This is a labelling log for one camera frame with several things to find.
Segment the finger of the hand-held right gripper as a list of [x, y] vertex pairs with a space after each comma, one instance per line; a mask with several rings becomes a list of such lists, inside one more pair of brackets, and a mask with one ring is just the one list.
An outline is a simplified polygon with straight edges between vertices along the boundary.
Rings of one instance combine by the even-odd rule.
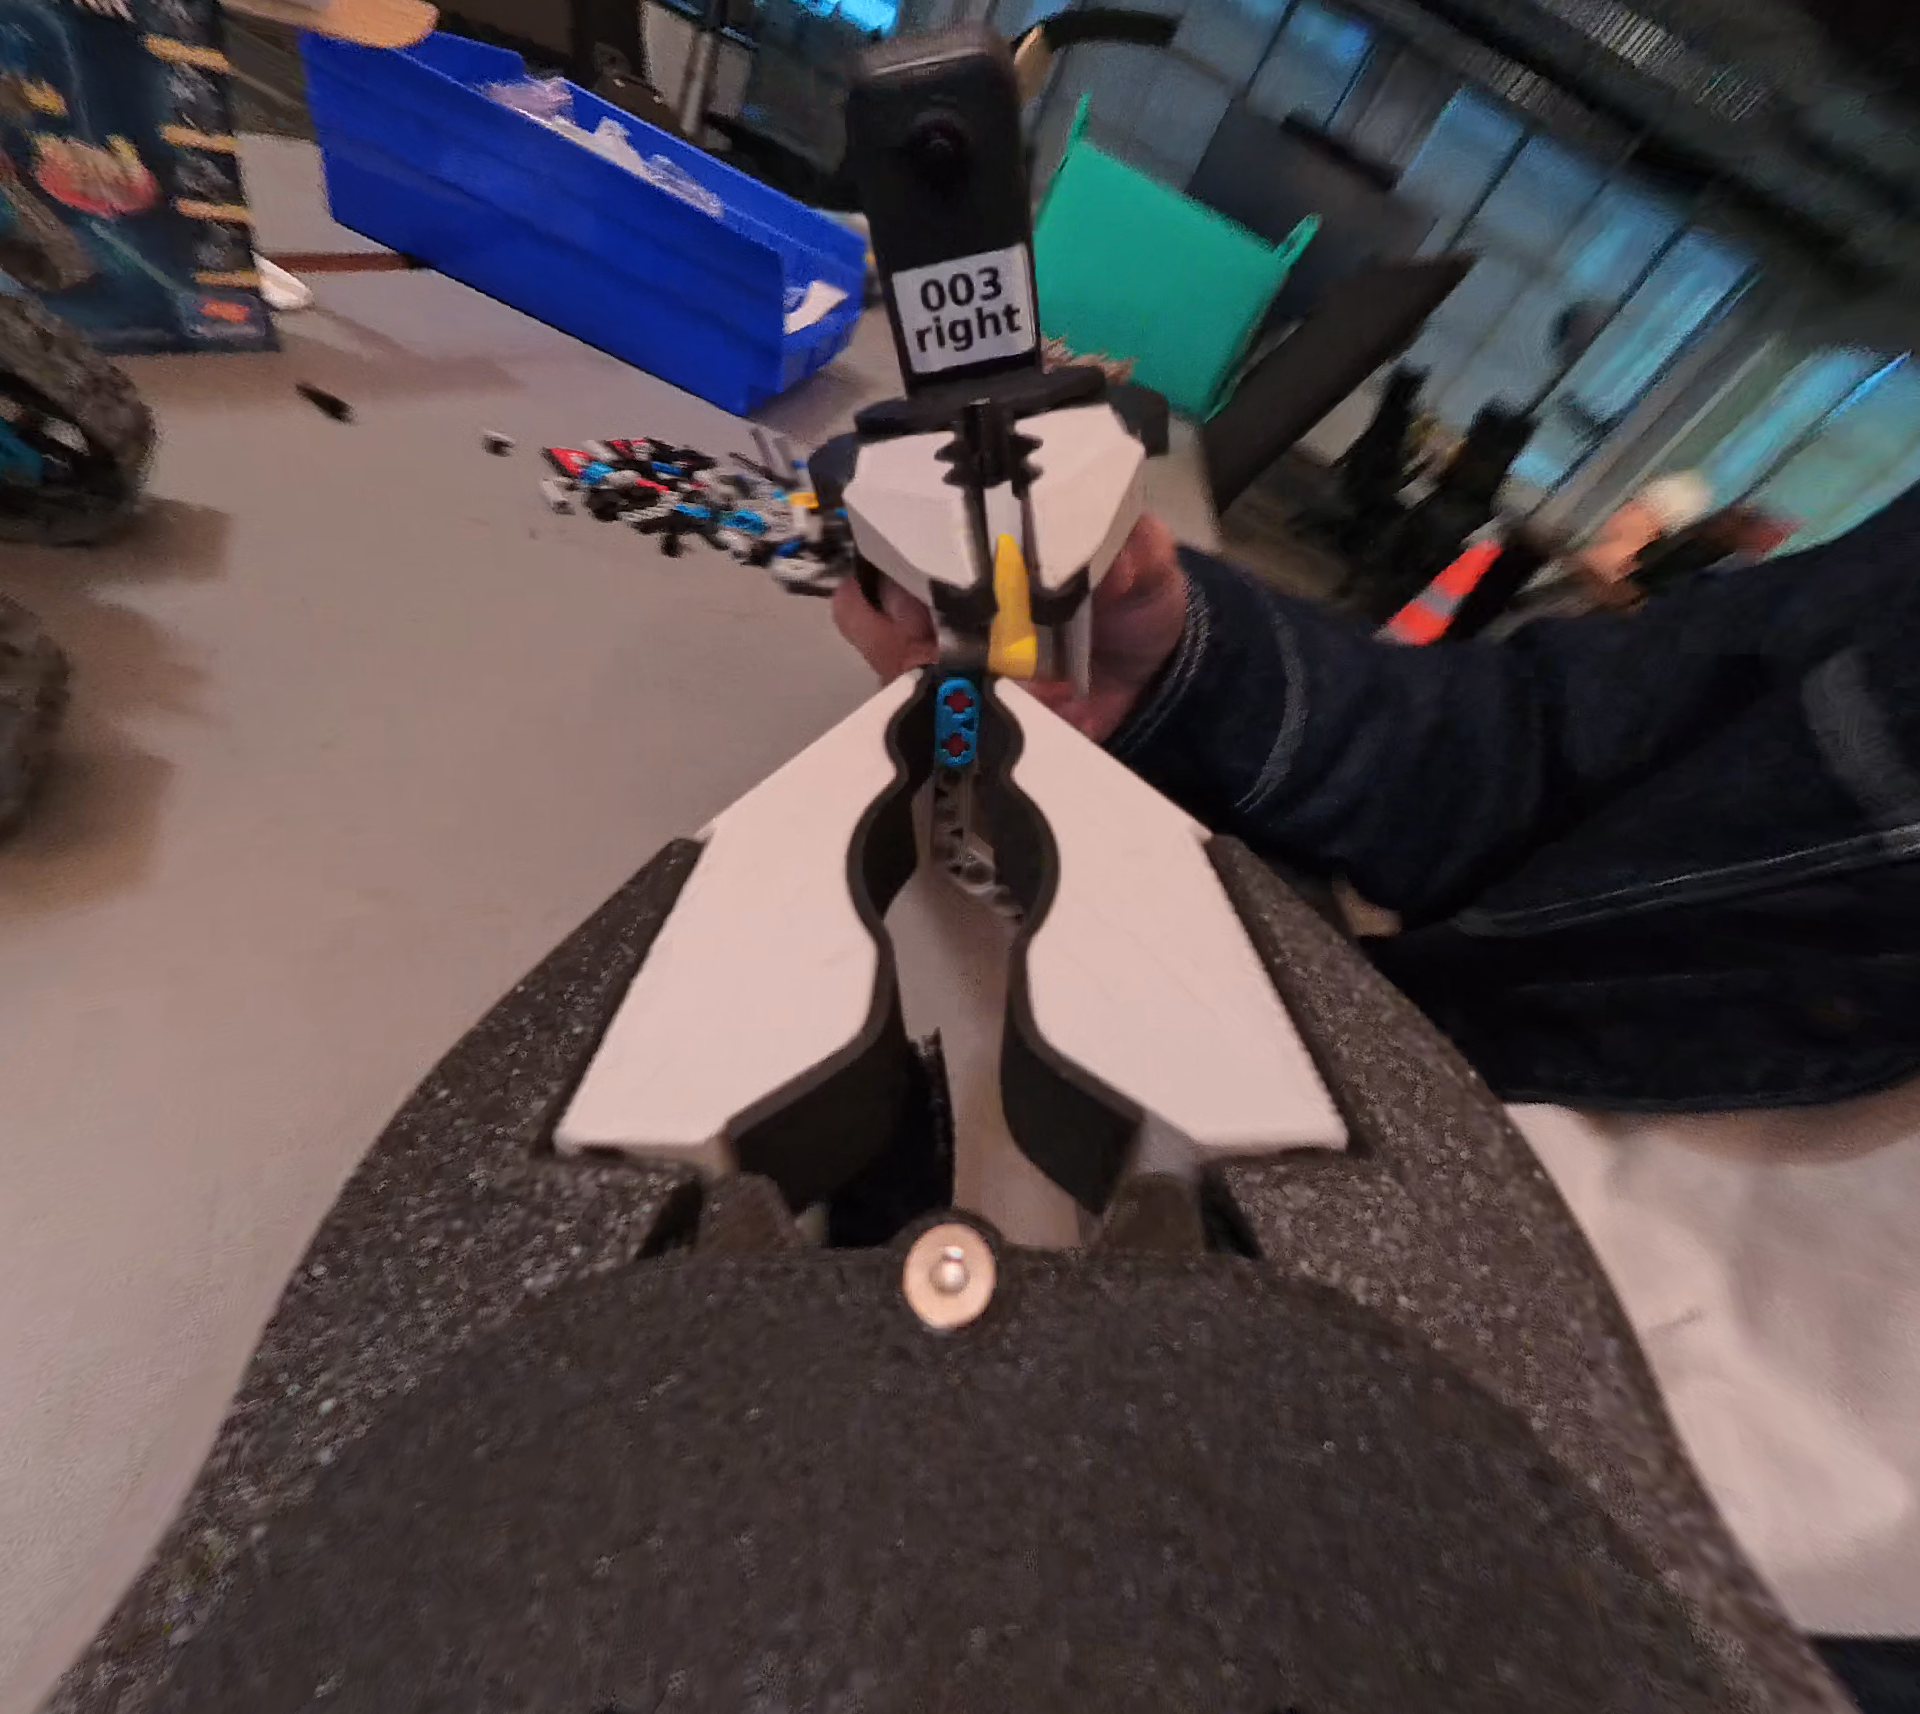
[[1146, 449], [1124, 419], [1020, 419], [1013, 454], [1006, 677], [1086, 691], [1093, 597], [1138, 525]]
[[959, 429], [853, 435], [843, 507], [861, 562], [933, 613], [946, 644], [984, 639], [984, 516]]

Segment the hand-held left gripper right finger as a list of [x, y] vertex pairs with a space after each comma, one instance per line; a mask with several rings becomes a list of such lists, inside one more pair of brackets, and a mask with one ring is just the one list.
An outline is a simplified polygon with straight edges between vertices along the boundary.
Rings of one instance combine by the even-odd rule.
[[1342, 1152], [1206, 827], [1020, 688], [983, 705], [976, 816], [1019, 908], [1001, 1052], [1022, 1152]]

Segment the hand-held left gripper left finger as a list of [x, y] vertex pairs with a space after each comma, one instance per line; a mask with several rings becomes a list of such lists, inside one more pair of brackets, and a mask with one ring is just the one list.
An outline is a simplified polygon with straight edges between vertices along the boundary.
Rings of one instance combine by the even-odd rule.
[[864, 866], [908, 790], [886, 684], [694, 842], [691, 872], [557, 1121], [560, 1152], [744, 1152], [821, 1089], [895, 989]]

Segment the yellow claw arm piece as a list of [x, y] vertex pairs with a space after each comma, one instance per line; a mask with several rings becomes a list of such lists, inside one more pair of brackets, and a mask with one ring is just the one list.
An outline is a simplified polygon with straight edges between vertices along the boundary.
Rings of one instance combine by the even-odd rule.
[[1016, 901], [1001, 880], [996, 851], [975, 825], [983, 776], [983, 719], [989, 677], [1031, 680], [1040, 670], [1040, 627], [1025, 549], [1011, 530], [993, 541], [994, 609], [983, 670], [946, 670], [933, 694], [929, 854], [948, 883], [972, 901], [1013, 917]]

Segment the pile of small building pieces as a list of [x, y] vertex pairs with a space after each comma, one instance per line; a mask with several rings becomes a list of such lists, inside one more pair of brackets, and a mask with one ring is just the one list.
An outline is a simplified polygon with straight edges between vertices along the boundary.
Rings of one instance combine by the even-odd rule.
[[700, 544], [793, 595], [831, 597], [854, 572], [848, 516], [777, 432], [754, 451], [708, 454], [660, 435], [605, 435], [541, 449], [541, 493], [560, 516], [621, 525], [676, 557]]

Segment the blue tracked toy robot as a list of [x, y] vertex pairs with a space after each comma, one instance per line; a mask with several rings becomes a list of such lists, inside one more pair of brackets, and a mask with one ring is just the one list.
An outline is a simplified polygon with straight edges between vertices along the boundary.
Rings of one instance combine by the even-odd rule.
[[[83, 547], [116, 536], [147, 493], [155, 416], [124, 368], [40, 299], [3, 299], [3, 537]], [[73, 705], [74, 661], [3, 597], [3, 837], [35, 811]]]

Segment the person's right forearm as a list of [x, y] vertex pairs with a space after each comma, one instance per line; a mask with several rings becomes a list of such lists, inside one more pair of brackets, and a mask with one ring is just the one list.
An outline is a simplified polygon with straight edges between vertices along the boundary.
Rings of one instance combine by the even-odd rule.
[[1858, 1099], [1918, 1068], [1918, 507], [1626, 616], [1395, 645], [1173, 549], [1098, 736], [1371, 945], [1513, 1103]]

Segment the grey desk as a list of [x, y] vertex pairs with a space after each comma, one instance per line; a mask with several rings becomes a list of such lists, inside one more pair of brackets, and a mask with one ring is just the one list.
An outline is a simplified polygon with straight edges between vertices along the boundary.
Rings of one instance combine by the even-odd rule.
[[[153, 1549], [42, 1710], [1715, 1710], [1692, 1469], [1572, 1216], [1461, 1061], [1257, 862], [1226, 880], [1359, 1152], [1230, 1165], [1238, 1245], [906, 1238], [545, 1138], [660, 952], [668, 808], [822, 726], [718, 575], [562, 583], [458, 424], [714, 412], [437, 272], [320, 281], [353, 425], [229, 447], [229, 670], [180, 850], [83, 970], [124, 1180], [216, 1180], [269, 1305], [136, 1316], [185, 1389]], [[784, 670], [778, 653], [793, 649]]]

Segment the person's right hand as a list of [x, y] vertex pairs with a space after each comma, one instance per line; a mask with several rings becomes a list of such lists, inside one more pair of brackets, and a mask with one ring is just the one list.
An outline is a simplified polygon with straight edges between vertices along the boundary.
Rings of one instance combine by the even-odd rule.
[[[828, 609], [838, 634], [884, 686], [942, 656], [933, 609], [889, 577], [876, 606], [848, 577]], [[1107, 742], [1174, 658], [1187, 616], [1188, 579], [1177, 536], [1146, 511], [1093, 589], [1086, 681], [1036, 677], [1022, 688], [1093, 742]]]

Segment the teal plastic tub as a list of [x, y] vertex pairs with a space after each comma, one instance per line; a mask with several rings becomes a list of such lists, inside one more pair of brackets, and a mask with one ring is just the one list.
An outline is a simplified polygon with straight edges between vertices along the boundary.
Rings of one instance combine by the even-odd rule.
[[1082, 95], [1034, 218], [1038, 324], [1080, 357], [1130, 360], [1135, 382], [1202, 421], [1322, 218], [1271, 242], [1128, 165], [1091, 125]]

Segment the clear plastic bags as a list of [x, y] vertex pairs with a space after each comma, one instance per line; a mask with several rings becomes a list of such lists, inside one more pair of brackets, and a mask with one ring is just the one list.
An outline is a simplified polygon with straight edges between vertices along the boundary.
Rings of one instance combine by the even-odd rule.
[[[625, 110], [613, 110], [560, 73], [521, 73], [479, 86], [488, 102], [538, 121], [571, 144], [619, 165], [660, 195], [681, 202], [733, 233], [754, 238], [762, 245], [786, 242], [795, 250], [808, 245], [798, 219], [801, 205], [777, 195], [780, 214], [757, 215], [741, 200], [749, 180], [716, 156], [676, 139], [660, 125]], [[811, 332], [819, 321], [864, 298], [866, 268], [853, 268], [858, 236], [841, 222], [828, 222], [836, 245], [826, 260], [791, 260], [780, 276], [783, 334]]]

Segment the orange traffic cone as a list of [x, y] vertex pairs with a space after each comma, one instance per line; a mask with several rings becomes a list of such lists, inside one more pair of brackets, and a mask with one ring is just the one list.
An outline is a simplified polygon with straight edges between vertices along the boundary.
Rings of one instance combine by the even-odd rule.
[[1443, 641], [1464, 603], [1508, 551], [1508, 530], [1498, 521], [1476, 525], [1453, 560], [1428, 577], [1377, 629], [1387, 645], [1424, 648]]

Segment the blue plastic bin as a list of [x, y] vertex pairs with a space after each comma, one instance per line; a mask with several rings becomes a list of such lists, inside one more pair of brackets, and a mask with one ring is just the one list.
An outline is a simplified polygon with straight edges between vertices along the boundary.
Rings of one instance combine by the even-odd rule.
[[[826, 262], [838, 219], [786, 195], [805, 247], [711, 222], [479, 94], [531, 73], [506, 47], [434, 31], [376, 50], [304, 31], [301, 63], [328, 210], [359, 236], [739, 416], [856, 335], [864, 295], [784, 334], [783, 276]], [[752, 214], [780, 214], [780, 190], [733, 170]]]

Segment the person's white shirt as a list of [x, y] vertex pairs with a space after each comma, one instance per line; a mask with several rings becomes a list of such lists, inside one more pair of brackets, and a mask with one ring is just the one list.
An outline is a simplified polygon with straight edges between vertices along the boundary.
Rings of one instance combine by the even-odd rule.
[[1918, 1632], [1918, 1087], [1513, 1121], [1632, 1319], [1705, 1486], [1802, 1630]]

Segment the small robot kit box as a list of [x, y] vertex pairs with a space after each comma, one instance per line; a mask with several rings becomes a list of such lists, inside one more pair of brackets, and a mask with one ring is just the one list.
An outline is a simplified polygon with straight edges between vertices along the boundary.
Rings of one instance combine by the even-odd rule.
[[219, 0], [3, 0], [4, 293], [109, 356], [271, 354]]

